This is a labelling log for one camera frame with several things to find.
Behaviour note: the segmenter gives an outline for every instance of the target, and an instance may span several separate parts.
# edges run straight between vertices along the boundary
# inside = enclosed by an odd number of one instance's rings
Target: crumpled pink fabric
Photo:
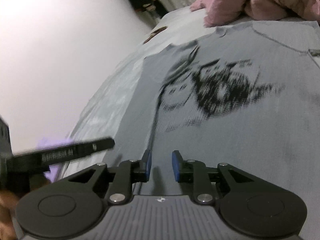
[[[320,23],[320,0],[197,0],[190,10],[206,8],[205,27],[225,25],[242,12],[254,20],[279,20],[288,16],[288,9],[301,18]]]

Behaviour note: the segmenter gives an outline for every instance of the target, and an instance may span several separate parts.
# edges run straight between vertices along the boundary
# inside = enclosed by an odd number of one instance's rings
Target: brown object
[[[147,38],[147,39],[143,42],[143,44],[146,44],[146,43],[147,43],[148,41],[150,41],[154,36],[156,36],[157,34],[159,34],[160,32],[164,31],[164,30],[167,29],[167,28],[168,28],[168,27],[165,26],[165,27],[161,27],[161,28],[155,30],[153,33],[150,34],[150,37]]]

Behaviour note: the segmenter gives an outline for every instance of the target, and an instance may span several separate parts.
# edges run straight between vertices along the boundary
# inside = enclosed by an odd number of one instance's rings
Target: circular cover
[[[34,191],[16,207],[16,218],[28,233],[45,238],[65,238],[90,228],[103,212],[102,200],[93,192],[79,188],[69,192]]]
[[[234,229],[254,237],[283,237],[301,230],[307,217],[305,203],[291,192],[230,192],[220,204],[220,215]]]

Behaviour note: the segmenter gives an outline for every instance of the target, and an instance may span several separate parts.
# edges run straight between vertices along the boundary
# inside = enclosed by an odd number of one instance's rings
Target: white wall
[[[0,0],[0,115],[13,152],[65,138],[149,31],[127,0]]]

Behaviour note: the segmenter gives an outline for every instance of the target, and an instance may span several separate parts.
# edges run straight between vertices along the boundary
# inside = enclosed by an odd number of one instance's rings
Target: triangular cutout
[[[228,170],[231,176],[234,178],[236,183],[246,183],[246,182],[253,182],[252,179],[247,178],[246,176],[234,171],[234,170]]]
[[[79,176],[70,179],[70,182],[79,182],[79,183],[87,183],[92,175],[95,173],[95,170],[88,170],[87,172],[80,174]]]

